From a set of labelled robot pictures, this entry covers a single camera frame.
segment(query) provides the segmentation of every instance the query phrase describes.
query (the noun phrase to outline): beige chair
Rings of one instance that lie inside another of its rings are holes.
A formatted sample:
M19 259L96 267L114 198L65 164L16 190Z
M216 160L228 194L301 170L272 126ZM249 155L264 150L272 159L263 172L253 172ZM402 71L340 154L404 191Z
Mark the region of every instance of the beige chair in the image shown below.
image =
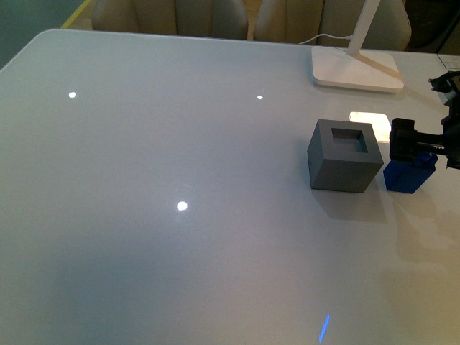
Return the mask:
M304 42L319 33L352 35L364 0L262 0L254 40ZM363 48L404 50L411 29L402 0L381 0ZM319 37L309 44L348 46L348 40Z
M242 0L98 0L95 30L247 39Z

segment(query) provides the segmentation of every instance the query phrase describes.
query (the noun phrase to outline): gray box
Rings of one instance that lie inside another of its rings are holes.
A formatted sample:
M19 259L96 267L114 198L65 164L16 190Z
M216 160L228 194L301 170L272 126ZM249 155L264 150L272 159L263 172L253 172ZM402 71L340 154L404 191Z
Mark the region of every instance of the gray box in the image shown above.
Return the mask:
M312 189L363 193L383 166L371 124L318 120L307 153Z

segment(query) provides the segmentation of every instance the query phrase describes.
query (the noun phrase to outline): white lamp base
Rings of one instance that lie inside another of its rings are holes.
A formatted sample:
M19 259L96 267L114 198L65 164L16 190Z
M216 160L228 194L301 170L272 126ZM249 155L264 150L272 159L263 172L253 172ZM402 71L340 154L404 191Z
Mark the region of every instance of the white lamp base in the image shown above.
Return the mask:
M390 54L360 51L356 57L334 47L311 48L313 81L318 85L396 93L403 79Z

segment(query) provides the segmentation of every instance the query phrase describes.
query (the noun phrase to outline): table surface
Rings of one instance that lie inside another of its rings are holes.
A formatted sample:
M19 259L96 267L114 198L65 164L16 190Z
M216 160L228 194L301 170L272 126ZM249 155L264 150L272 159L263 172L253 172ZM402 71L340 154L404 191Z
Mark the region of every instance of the table surface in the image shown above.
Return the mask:
M0 72L1 343L460 344L459 172L355 194L305 168L317 119L440 133L445 67L394 52L401 93L348 91L313 85L310 51L32 40Z

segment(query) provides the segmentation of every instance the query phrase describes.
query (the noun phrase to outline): lamp stand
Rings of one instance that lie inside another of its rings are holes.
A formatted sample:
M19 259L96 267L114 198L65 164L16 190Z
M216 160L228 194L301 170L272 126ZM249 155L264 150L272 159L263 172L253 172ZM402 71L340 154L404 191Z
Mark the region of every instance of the lamp stand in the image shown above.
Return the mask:
M390 54L360 51L379 3L380 0L366 0L347 51L335 47L311 48L316 84L392 93L403 89L403 79Z

